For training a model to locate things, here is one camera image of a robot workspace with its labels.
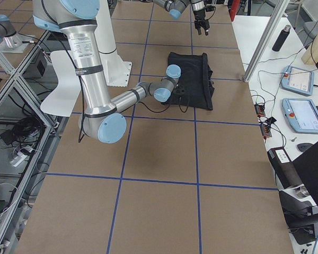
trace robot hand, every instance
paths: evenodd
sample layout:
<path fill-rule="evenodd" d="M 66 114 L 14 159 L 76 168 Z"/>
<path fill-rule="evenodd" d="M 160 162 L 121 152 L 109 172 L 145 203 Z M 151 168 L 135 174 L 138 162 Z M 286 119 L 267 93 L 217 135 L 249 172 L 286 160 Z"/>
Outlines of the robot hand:
<path fill-rule="evenodd" d="M 9 48 L 16 48 L 22 44 L 20 35 L 16 32 L 10 19 L 0 15 L 0 43 L 5 41 Z"/>
<path fill-rule="evenodd" d="M 181 13 L 191 4 L 198 34 L 201 35 L 201 28 L 203 28 L 205 35 L 208 35 L 210 25 L 208 19 L 205 20 L 205 12 L 215 11 L 216 0 L 153 0 L 153 3 L 170 12 L 174 19 L 178 19 Z"/>
<path fill-rule="evenodd" d="M 80 129 L 101 142 L 115 143 L 126 131 L 126 120 L 120 112 L 147 95 L 166 101 L 178 83 L 180 68 L 169 66 L 161 82 L 140 83 L 111 99 L 94 34 L 99 8 L 99 0 L 85 0 L 84 5 L 80 0 L 33 0 L 33 17 L 36 26 L 67 35 L 87 104 Z"/>

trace white table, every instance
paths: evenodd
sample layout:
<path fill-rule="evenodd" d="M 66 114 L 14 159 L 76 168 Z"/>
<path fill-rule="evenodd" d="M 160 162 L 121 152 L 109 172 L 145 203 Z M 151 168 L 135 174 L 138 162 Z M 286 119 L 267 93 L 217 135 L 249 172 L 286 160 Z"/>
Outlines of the white table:
<path fill-rule="evenodd" d="M 269 21 L 269 17 L 259 17 L 259 16 L 236 16 L 235 17 L 235 20 L 233 22 L 233 29 L 237 39 L 241 58 L 243 61 L 243 66 L 245 69 L 248 66 L 247 64 L 250 62 L 250 59 L 258 45 L 260 37 L 263 34 L 263 31 L 268 21 Z M 272 51 L 272 46 L 274 42 L 276 41 L 276 38 L 278 37 L 280 31 L 287 24 L 290 25 L 290 22 L 287 20 L 287 18 L 282 18 L 270 42 L 268 43 L 268 46 L 260 61 L 265 61 L 267 59 L 289 57 L 292 54 L 296 54 L 298 51 L 300 51 L 300 49 L 303 48 L 303 44 L 298 38 L 296 32 L 294 30 L 291 30 L 290 35 L 286 39 L 284 45 L 281 47 L 280 51 L 279 52 Z M 316 69 L 316 66 L 314 65 L 303 64 L 301 57 L 304 54 L 304 52 L 305 52 L 305 49 L 302 49 L 299 54 L 291 56 L 287 59 L 279 59 L 279 60 L 259 63 L 251 80 L 249 81 L 250 89 L 256 90 L 258 94 L 263 96 L 267 101 L 270 99 L 273 99 L 271 95 L 269 95 L 268 93 L 264 92 L 261 89 L 260 83 L 258 80 L 258 71 L 265 70 L 272 73 L 279 73 L 279 72 L 282 72 L 292 62 L 293 62 L 292 65 L 296 67 L 300 67 L 307 70 Z M 281 74 L 273 75 L 273 74 L 268 74 L 265 72 L 260 72 L 259 75 L 260 75 L 262 87 L 265 90 L 269 91 L 270 93 L 276 94 L 279 83 L 280 83 Z M 315 71 L 314 84 L 318 85 L 318 70 Z M 318 141 L 318 134 L 299 134 L 293 131 L 293 129 L 289 126 L 281 107 L 281 100 L 286 97 L 310 98 L 313 100 L 315 105 L 318 105 L 318 88 L 314 88 L 313 95 L 307 97 L 307 96 L 303 96 L 300 94 L 296 94 L 296 93 L 284 90 L 280 87 L 276 96 L 276 103 L 275 103 L 273 111 L 272 111 L 273 102 L 269 102 L 266 104 L 266 109 L 265 109 L 266 115 L 267 117 L 273 116 L 275 119 L 277 119 L 276 124 L 278 125 L 281 132 L 285 135 L 287 139 L 287 144 L 285 146 L 285 149 L 287 153 L 289 154 L 290 158 L 294 160 L 301 154 L 301 152 L 297 150 L 296 145 L 299 143 L 305 143 L 305 142 L 315 143 Z M 272 133 L 272 138 L 268 138 L 266 141 L 267 151 L 270 148 L 280 147 L 282 145 L 281 135 L 275 130 L 271 130 L 271 133 Z M 291 194 L 291 193 L 294 193 L 294 191 L 290 189 L 290 190 L 287 190 L 287 193 Z M 298 245 L 294 237 L 292 236 L 292 234 L 290 234 L 290 238 L 292 241 L 294 252 L 296 254 L 300 253 L 302 249 L 309 249 L 307 252 L 308 254 L 312 252 L 313 246 L 307 247 L 305 244 L 302 246 Z M 318 254 L 318 245 L 316 247 L 315 254 Z"/>

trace sticker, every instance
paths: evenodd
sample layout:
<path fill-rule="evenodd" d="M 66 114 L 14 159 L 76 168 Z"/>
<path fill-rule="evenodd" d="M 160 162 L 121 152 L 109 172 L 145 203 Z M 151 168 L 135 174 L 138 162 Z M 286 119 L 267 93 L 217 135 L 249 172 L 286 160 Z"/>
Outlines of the sticker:
<path fill-rule="evenodd" d="M 90 37 L 68 39 L 68 42 L 75 59 L 85 59 L 94 56 Z"/>
<path fill-rule="evenodd" d="M 276 154 L 280 160 L 281 163 L 287 163 L 290 162 L 290 160 L 287 158 L 285 152 L 283 149 L 276 150 Z"/>

